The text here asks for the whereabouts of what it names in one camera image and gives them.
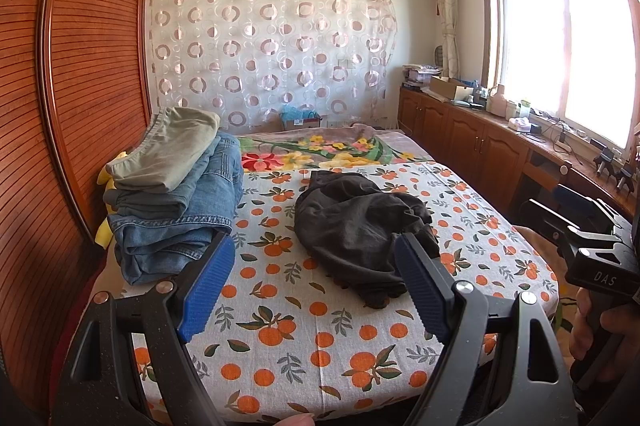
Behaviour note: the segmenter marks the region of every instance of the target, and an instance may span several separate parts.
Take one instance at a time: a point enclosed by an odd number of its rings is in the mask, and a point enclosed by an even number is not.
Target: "human hand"
[[[593,330],[586,320],[586,316],[591,311],[589,291],[587,289],[578,290],[576,299],[578,311],[575,313],[569,351],[575,359],[581,361],[593,343]],[[624,376],[640,352],[640,305],[628,303],[609,309],[600,316],[600,324],[612,334],[624,336],[613,359],[607,362],[598,374],[598,381],[607,382]]]
[[[314,426],[313,414],[292,415],[276,423],[275,426]]]

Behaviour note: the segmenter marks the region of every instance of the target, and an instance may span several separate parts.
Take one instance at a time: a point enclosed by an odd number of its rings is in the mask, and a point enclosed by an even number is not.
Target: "window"
[[[625,150],[638,98],[630,0],[490,4],[497,28],[488,48],[495,56],[486,62],[505,96]]]

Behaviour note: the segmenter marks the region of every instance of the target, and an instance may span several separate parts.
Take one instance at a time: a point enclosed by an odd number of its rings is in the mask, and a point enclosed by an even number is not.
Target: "red fabric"
[[[53,358],[51,360],[51,372],[49,374],[49,410],[53,409],[53,403],[56,399],[58,380],[60,379],[60,374],[62,373],[62,367],[65,364],[66,352],[71,345],[71,340],[76,333],[78,325],[80,324],[84,309],[89,301],[89,298],[92,295],[95,281],[98,279],[98,276],[100,276],[100,273],[104,270],[106,264],[107,255],[105,254],[100,260],[100,265],[98,265],[95,273],[84,285],[82,291],[78,296],[78,300],[76,301],[76,303],[74,303],[74,306],[71,307],[71,310],[69,310],[69,313],[66,316],[65,328],[62,330],[62,334],[60,334],[60,339],[58,340],[58,344],[53,352]]]

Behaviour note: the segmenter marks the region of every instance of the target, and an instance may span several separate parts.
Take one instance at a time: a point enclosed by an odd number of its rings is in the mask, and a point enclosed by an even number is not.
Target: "cardboard box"
[[[316,119],[297,119],[283,121],[282,125],[284,127],[284,131],[303,130],[307,128],[319,128],[321,122],[322,118],[319,117]]]
[[[465,86],[460,81],[450,77],[431,77],[429,88],[431,91],[451,100],[466,100],[474,92],[474,89],[470,86]]]

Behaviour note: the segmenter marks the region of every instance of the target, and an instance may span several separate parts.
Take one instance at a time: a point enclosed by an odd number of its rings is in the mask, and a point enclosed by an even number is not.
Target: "silver screw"
[[[98,305],[102,305],[103,303],[106,303],[109,300],[109,293],[108,292],[98,292],[98,294],[96,294],[94,296],[94,303],[98,304]]]
[[[529,291],[524,291],[520,293],[520,297],[522,298],[522,301],[524,301],[527,305],[533,305],[534,303],[536,303],[536,301],[538,301],[538,298],[536,298],[536,295],[533,294],[533,292],[529,292]]]
[[[474,291],[474,286],[471,285],[468,281],[459,281],[456,283],[456,291],[462,292],[464,294],[469,294]]]
[[[170,281],[161,281],[156,285],[156,291],[160,294],[169,294],[172,290],[174,290],[174,284]]]

